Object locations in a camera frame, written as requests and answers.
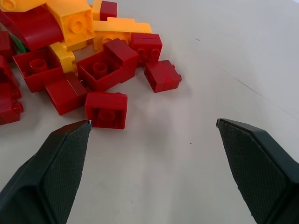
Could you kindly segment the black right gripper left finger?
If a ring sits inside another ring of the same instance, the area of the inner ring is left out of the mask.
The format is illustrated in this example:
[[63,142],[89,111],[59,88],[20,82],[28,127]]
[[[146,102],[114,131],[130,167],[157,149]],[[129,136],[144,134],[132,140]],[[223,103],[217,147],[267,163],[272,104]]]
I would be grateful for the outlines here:
[[53,131],[0,192],[0,224],[66,224],[80,185],[92,124]]

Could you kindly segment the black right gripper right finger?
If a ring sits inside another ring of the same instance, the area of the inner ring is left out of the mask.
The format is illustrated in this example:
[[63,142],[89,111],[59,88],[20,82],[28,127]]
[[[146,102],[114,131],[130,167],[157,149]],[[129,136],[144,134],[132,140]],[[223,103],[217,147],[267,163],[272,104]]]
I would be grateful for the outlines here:
[[299,163],[265,130],[216,123],[237,187],[257,224],[299,224]]

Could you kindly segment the yellow building block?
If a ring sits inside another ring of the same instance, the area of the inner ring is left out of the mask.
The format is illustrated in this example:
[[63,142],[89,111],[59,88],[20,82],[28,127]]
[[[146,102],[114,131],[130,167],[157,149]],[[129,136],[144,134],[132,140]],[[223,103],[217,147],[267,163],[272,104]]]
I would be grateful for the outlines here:
[[68,51],[86,47],[94,37],[93,12],[87,0],[46,0],[46,7],[60,26]]
[[132,33],[152,33],[149,23],[140,23],[132,18],[118,17],[108,17],[107,21],[93,21],[93,30],[95,52],[101,52],[103,44],[111,40],[120,39],[128,45]]
[[46,0],[0,0],[2,12],[27,12],[46,3]]
[[100,20],[101,4],[102,4],[102,0],[93,0],[93,3],[90,4],[94,21]]
[[49,48],[56,55],[64,73],[76,72],[75,55],[72,51],[68,51],[65,42],[56,42],[51,44]]

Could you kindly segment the green plastic brick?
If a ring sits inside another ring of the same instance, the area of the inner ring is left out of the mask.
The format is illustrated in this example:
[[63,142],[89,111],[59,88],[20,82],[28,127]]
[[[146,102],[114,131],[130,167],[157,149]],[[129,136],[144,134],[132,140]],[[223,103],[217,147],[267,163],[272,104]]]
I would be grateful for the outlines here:
[[14,35],[9,31],[10,37],[12,38],[18,52],[21,54],[28,53],[30,50]]

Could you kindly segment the dark red curved plastic brick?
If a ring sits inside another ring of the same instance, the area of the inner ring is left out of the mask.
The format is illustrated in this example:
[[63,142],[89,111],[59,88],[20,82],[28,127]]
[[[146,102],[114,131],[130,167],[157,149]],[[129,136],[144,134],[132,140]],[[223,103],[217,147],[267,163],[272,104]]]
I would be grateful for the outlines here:
[[0,11],[0,23],[31,51],[64,39],[58,22],[44,6],[27,12]]

